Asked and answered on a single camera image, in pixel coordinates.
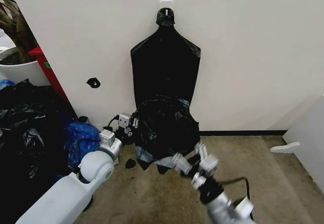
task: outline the black plastic bag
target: black plastic bag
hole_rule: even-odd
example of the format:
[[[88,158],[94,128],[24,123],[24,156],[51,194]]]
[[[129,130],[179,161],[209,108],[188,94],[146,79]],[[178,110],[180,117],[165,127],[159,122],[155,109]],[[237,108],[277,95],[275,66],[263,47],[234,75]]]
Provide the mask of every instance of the black plastic bag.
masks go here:
[[[171,9],[157,13],[158,30],[131,50],[135,102],[138,107],[157,95],[191,103],[200,62],[200,48],[174,28]]]
[[[157,13],[158,30],[131,50],[138,129],[134,133],[148,163],[191,152],[199,141],[189,112],[200,62],[200,48],[174,28],[174,13]]]
[[[0,90],[1,223],[14,223],[66,165],[60,112],[73,112],[64,107],[50,86],[28,80]]]
[[[143,102],[132,115],[138,119],[135,145],[155,159],[188,154],[199,142],[199,127],[186,100],[156,96]]]

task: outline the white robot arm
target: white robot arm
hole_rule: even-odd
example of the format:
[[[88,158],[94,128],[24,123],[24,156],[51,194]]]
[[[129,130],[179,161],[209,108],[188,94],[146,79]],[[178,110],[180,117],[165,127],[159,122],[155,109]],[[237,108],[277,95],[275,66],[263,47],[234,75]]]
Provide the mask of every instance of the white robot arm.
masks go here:
[[[99,151],[84,156],[79,167],[84,184],[78,174],[71,173],[58,180],[16,222],[17,224],[71,224],[89,204],[96,189],[113,173],[114,161],[123,147],[113,132],[100,133]]]

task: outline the black debris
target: black debris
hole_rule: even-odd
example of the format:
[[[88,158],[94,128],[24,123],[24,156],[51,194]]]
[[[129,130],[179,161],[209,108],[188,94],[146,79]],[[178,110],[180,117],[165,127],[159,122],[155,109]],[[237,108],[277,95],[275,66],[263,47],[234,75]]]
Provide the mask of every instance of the black debris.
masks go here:
[[[132,158],[128,159],[125,165],[126,168],[133,168],[135,166],[136,162]]]

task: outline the white adhesive hook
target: white adhesive hook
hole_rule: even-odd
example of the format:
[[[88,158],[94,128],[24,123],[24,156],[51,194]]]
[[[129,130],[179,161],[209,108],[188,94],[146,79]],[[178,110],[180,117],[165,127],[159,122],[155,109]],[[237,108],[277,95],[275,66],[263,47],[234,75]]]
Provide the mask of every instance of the white adhesive hook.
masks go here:
[[[160,0],[160,9],[161,8],[173,9],[173,1],[172,0]]]

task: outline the carpet floor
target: carpet floor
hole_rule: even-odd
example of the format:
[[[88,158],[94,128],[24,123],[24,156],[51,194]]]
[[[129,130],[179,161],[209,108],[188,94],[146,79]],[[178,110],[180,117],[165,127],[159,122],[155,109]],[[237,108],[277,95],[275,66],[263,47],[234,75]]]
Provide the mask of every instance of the carpet floor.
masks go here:
[[[250,182],[254,219],[259,224],[322,224],[324,195],[294,155],[272,154],[281,137],[202,137],[208,152],[220,160],[217,180],[246,176]],[[76,224],[210,224],[199,192],[174,170],[160,175],[155,165],[143,171],[134,145],[122,149],[119,165],[94,195],[92,206]],[[244,183],[228,186],[231,199],[246,195]]]

